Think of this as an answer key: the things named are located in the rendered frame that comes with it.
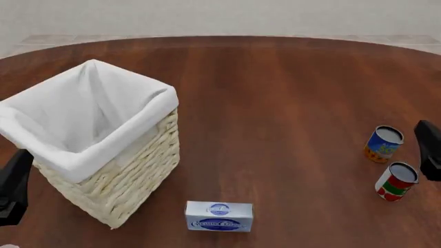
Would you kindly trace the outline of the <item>blue cream cheese box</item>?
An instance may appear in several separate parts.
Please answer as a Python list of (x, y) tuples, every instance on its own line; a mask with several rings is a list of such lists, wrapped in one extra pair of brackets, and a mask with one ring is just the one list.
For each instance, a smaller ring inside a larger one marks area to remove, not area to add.
[(187, 201), (184, 212), (190, 231), (248, 233), (254, 220), (254, 206), (249, 203)]

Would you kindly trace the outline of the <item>red and white tomato tin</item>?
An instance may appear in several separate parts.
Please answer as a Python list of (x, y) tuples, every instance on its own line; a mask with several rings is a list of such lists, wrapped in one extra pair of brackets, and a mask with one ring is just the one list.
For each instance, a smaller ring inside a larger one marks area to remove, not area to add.
[(416, 184), (419, 183), (417, 171), (407, 163), (390, 164), (374, 188), (381, 198), (388, 202), (397, 202)]

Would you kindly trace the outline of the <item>white-lined woven basket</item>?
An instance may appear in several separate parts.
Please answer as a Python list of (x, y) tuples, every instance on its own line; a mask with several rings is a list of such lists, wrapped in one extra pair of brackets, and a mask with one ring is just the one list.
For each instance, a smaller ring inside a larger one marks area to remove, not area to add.
[(0, 135), (72, 204), (117, 229), (179, 163), (178, 97), (91, 59), (0, 101)]

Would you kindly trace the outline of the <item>blue and yellow soup tin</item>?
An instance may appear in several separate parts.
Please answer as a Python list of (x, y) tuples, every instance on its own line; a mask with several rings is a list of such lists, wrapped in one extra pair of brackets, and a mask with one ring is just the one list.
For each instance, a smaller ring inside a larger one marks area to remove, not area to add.
[(386, 163), (402, 144), (402, 132), (388, 125), (379, 125), (365, 145), (365, 156), (375, 163)]

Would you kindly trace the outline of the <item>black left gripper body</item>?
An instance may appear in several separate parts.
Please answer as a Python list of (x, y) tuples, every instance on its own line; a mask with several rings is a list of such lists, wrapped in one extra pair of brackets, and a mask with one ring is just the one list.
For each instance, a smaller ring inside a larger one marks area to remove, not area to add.
[(6, 197), (0, 197), (0, 226), (18, 225), (26, 210), (26, 204), (13, 202)]

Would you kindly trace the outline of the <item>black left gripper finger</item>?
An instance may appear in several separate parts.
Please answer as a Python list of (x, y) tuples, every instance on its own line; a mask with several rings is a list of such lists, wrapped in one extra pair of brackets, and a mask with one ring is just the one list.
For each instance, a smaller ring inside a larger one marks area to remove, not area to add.
[(28, 204), (28, 180), (33, 160), (28, 150), (20, 149), (0, 169), (0, 208), (13, 202)]

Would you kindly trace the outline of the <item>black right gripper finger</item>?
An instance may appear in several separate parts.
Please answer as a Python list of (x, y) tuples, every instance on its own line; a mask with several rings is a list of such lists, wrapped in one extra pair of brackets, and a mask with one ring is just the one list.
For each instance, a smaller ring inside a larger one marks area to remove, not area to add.
[(414, 127), (420, 148), (420, 171), (429, 181), (441, 181), (441, 130), (426, 120)]

